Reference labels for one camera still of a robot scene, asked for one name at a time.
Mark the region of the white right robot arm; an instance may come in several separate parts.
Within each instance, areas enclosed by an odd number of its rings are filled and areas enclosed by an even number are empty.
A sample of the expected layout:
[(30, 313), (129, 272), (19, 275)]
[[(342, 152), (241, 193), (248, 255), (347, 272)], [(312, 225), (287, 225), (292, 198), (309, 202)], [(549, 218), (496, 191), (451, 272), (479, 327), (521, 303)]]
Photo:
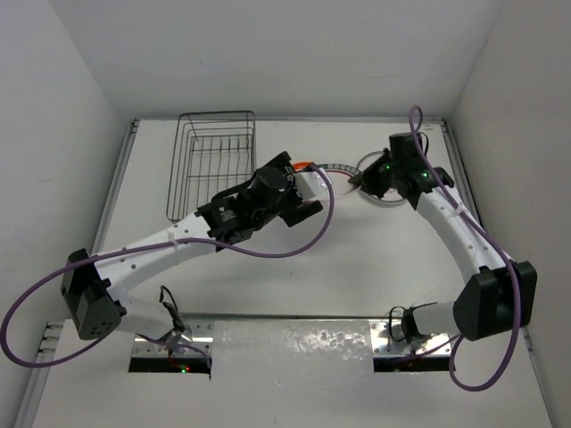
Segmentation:
[(411, 133), (394, 134), (379, 159), (354, 183), (365, 193), (383, 197), (395, 190), (438, 234), (454, 258), (465, 286), (453, 302), (405, 309), (401, 331), (406, 342), (440, 333), (476, 341), (530, 323), (538, 275), (528, 261), (516, 262), (496, 251), (462, 204), (451, 176), (430, 169)]

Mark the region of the orange plate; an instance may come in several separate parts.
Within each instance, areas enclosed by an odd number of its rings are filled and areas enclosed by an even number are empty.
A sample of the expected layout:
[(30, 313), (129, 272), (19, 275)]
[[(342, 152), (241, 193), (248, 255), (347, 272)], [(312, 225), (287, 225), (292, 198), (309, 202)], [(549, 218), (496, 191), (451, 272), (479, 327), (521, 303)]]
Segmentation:
[(296, 162), (293, 167), (295, 171), (303, 171), (304, 169), (308, 168), (311, 164), (311, 161), (300, 161)]

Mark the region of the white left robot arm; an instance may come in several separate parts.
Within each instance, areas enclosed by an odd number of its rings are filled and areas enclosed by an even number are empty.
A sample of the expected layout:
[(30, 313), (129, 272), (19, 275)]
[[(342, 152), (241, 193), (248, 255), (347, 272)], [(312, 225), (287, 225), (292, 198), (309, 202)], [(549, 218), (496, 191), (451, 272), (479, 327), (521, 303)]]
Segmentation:
[(185, 326), (169, 303), (131, 295), (147, 280), (181, 264), (242, 243), (270, 221), (295, 226), (322, 211), (318, 196), (330, 190), (324, 169), (311, 163), (294, 169), (287, 152), (256, 169), (242, 184), (211, 200), (166, 229), (118, 251), (67, 259), (61, 293), (78, 336), (99, 340), (112, 331), (142, 334), (165, 342)]

